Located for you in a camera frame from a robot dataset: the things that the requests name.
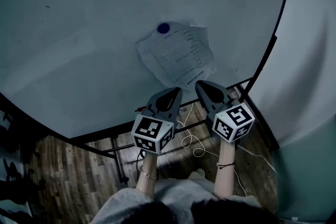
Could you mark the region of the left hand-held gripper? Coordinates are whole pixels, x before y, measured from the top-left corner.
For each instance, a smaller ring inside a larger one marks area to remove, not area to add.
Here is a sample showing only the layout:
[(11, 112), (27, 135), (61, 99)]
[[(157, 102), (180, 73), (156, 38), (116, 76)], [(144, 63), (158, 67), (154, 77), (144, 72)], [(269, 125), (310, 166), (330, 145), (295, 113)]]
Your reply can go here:
[(137, 148), (151, 153), (161, 153), (174, 136), (172, 122), (176, 121), (182, 97), (182, 89), (179, 87), (165, 89), (150, 97), (146, 109), (157, 113), (165, 121), (137, 115), (131, 130)]

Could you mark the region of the black baseboard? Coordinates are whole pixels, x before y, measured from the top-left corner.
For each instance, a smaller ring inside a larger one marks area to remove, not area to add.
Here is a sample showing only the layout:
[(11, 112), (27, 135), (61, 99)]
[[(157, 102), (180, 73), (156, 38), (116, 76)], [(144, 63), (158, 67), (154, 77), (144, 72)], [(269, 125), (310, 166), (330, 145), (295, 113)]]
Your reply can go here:
[(269, 149), (270, 152), (274, 152), (279, 149), (279, 144), (274, 137), (273, 132), (271, 131), (268, 123), (266, 122), (265, 118), (261, 114), (261, 112), (258, 110), (258, 108), (255, 106), (253, 103), (252, 99), (249, 97), (249, 95), (244, 95), (245, 94), (245, 89), (238, 84), (236, 86), (237, 91), (240, 94), (240, 97), (243, 98), (243, 101), (248, 104), (250, 107), (252, 113), (255, 115), (255, 118), (257, 120), (257, 125), (258, 129), (260, 131), (260, 136), (264, 143), (266, 144), (267, 148)]

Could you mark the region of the person's light shoe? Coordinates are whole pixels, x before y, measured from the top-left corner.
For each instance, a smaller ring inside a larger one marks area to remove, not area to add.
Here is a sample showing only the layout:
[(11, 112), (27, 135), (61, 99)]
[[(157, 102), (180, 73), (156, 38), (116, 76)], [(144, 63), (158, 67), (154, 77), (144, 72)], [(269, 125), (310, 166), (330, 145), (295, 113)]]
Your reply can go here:
[(205, 172), (203, 169), (198, 168), (196, 171), (193, 171), (188, 176), (188, 179), (190, 180), (204, 180), (205, 178)]

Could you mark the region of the frosted glass door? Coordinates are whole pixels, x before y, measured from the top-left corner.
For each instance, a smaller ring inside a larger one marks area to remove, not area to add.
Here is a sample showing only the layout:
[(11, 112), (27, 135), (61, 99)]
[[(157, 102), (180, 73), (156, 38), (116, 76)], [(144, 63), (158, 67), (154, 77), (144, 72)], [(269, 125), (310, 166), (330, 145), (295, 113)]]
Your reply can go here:
[(295, 222), (326, 222), (336, 210), (336, 121), (274, 153), (277, 215)]

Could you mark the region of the white printed paper sheet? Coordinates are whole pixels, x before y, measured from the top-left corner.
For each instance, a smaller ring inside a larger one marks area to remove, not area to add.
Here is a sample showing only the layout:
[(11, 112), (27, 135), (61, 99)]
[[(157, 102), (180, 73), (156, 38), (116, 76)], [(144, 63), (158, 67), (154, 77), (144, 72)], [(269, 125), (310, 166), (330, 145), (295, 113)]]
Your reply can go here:
[(206, 80), (217, 71), (207, 28), (165, 23), (170, 25), (167, 34), (158, 33), (156, 28), (136, 43), (136, 49), (144, 65), (163, 85), (190, 92), (198, 80)]

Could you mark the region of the large white whiteboard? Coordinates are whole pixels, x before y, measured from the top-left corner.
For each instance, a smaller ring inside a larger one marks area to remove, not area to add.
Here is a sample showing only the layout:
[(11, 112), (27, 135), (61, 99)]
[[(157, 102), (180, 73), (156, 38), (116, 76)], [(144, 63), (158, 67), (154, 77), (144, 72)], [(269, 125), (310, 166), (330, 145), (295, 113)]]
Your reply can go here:
[(0, 0), (0, 94), (67, 138), (130, 122), (164, 89), (138, 42), (162, 23), (204, 27), (209, 80), (253, 77), (286, 0)]

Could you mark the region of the thin gold bangle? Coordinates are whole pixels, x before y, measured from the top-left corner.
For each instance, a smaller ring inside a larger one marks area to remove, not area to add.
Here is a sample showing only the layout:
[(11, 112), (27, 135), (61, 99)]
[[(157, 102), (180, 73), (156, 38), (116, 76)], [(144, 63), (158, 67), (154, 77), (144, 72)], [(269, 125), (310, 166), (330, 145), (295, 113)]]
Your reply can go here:
[(140, 167), (140, 171), (141, 171), (141, 173), (143, 173), (147, 178), (150, 178), (150, 179), (153, 179), (153, 180), (157, 180), (156, 177), (153, 177), (152, 175), (146, 173), (146, 172), (143, 170), (143, 166)]

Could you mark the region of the person's right forearm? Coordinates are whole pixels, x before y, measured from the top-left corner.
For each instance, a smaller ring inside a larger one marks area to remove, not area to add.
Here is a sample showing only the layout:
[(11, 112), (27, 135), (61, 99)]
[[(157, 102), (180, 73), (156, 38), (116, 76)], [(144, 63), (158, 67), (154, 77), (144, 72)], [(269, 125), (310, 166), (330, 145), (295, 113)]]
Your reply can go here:
[(221, 140), (217, 173), (214, 183), (214, 195), (224, 199), (234, 192), (235, 145)]

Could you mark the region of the person's grey clothing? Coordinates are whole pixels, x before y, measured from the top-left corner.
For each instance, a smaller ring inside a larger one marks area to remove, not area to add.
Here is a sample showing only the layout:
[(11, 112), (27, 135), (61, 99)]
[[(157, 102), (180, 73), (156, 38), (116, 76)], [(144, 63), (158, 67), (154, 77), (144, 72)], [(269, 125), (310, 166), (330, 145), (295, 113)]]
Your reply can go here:
[(124, 188), (108, 199), (91, 223), (278, 224), (252, 196), (217, 198), (214, 183), (207, 179), (160, 180), (153, 197), (136, 188)]

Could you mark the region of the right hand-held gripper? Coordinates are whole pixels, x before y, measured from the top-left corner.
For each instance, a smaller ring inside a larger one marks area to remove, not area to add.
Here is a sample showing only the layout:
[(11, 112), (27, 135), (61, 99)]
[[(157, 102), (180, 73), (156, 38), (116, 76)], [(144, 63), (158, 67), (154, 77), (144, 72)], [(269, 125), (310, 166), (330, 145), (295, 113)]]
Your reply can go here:
[(250, 131), (255, 117), (245, 103), (218, 112), (234, 102), (234, 98), (225, 87), (211, 81), (198, 80), (195, 91), (207, 115), (211, 119), (215, 115), (212, 131), (223, 140), (232, 143)]

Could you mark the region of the black equipment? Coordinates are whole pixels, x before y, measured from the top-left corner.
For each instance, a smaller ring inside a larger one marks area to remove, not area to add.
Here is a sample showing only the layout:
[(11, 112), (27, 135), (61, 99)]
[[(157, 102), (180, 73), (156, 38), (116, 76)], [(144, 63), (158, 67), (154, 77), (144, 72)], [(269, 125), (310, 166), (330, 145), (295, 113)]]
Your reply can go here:
[(24, 131), (24, 123), (0, 110), (0, 224), (42, 224), (46, 220), (38, 196), (46, 182), (35, 182), (35, 170), (25, 167), (33, 155), (40, 154)]

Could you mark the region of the person's left forearm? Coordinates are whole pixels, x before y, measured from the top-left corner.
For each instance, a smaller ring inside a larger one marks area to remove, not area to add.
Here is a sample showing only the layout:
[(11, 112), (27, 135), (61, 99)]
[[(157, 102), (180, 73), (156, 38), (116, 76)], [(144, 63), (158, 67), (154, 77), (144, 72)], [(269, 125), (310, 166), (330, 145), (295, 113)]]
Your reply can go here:
[[(157, 178), (156, 167), (157, 167), (157, 154), (146, 152), (143, 160), (143, 170)], [(139, 179), (136, 185), (136, 189), (142, 193), (145, 193), (151, 197), (154, 196), (155, 183), (157, 180), (147, 178), (143, 173), (139, 174)]]

